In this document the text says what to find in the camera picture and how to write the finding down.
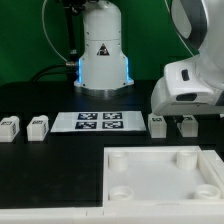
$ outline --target green screen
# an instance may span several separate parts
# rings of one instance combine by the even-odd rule
[[[112,0],[122,13],[123,51],[130,61],[134,80],[154,80],[164,65],[189,57],[173,27],[164,0]],[[49,46],[43,33],[43,0],[0,2],[0,85],[28,81],[40,69],[63,61]],[[83,47],[82,17],[73,18],[80,54]],[[69,46],[61,3],[48,0],[46,27],[56,49],[68,58]],[[52,76],[48,80],[63,80]]]

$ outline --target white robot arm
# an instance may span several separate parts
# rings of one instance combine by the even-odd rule
[[[92,96],[117,95],[134,83],[122,52],[120,10],[105,0],[87,1],[84,6],[85,53],[79,60],[75,90]]]
[[[199,55],[168,64],[151,98],[157,115],[224,113],[224,1],[173,0],[171,16]]]

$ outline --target white cube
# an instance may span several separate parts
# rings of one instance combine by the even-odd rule
[[[177,127],[184,138],[198,137],[198,122],[192,115],[184,115]]]
[[[12,142],[19,132],[19,118],[12,116],[0,122],[0,142]]]
[[[27,126],[28,141],[43,141],[49,130],[48,117],[34,117]]]
[[[148,127],[152,138],[166,138],[167,124],[164,117],[149,114]]]

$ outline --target black table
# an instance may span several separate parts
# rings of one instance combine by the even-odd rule
[[[224,158],[224,120],[216,115],[196,117],[198,138],[183,138],[175,119],[166,117],[166,139],[151,139],[147,131],[49,133],[44,142],[27,141],[32,117],[47,115],[51,128],[58,112],[142,111],[147,124],[154,84],[138,81],[133,91],[111,99],[75,94],[66,82],[2,86],[0,119],[18,116],[21,131],[13,143],[0,143],[0,208],[102,206],[106,146],[200,145]]]

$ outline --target triangle sticker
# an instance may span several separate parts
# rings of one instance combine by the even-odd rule
[[[105,44],[103,44],[97,53],[98,56],[110,56]]]

